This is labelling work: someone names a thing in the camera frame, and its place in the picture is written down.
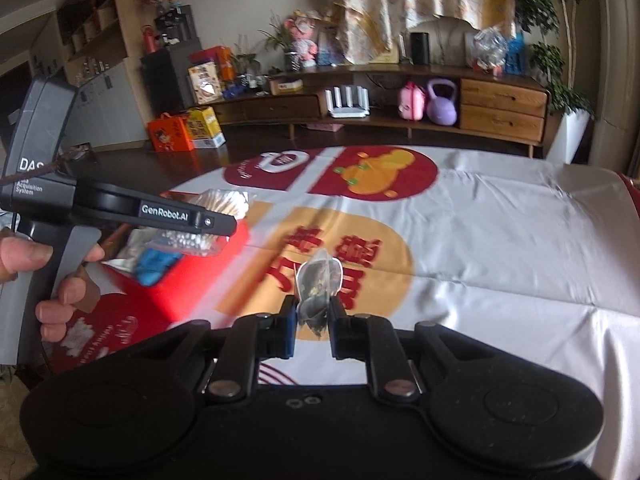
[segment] dark wooden floor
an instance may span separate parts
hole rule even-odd
[[[424,130],[414,130],[414,138],[409,140],[406,130],[399,128],[345,126],[333,134],[298,126],[294,144],[289,140],[287,126],[282,124],[228,126],[224,133],[226,144],[218,150],[156,153],[151,149],[140,148],[101,152],[97,153],[95,162],[75,162],[72,171],[76,176],[87,176],[157,194],[227,164],[241,162],[263,152],[281,152],[292,148],[304,150],[328,146],[405,144],[527,155],[527,147],[514,142]]]

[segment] white planter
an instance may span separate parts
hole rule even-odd
[[[590,115],[585,110],[564,114],[556,138],[546,154],[546,160],[556,164],[571,164],[589,124],[589,118]]]

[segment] pink box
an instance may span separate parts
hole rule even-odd
[[[340,130],[344,124],[337,123],[307,123],[306,127],[310,130],[320,130],[321,132],[337,132]]]

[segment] drawer handle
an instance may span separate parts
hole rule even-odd
[[[496,94],[496,97],[506,97],[507,99],[511,99],[512,101],[516,100],[516,97],[509,94]]]
[[[509,126],[513,126],[513,123],[511,121],[503,121],[496,118],[494,118],[494,124],[508,124]]]

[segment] stuffed toy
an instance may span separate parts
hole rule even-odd
[[[305,68],[316,66],[318,46],[311,40],[316,28],[314,20],[296,16],[284,20],[284,26],[293,38],[293,48],[298,53],[302,66]]]

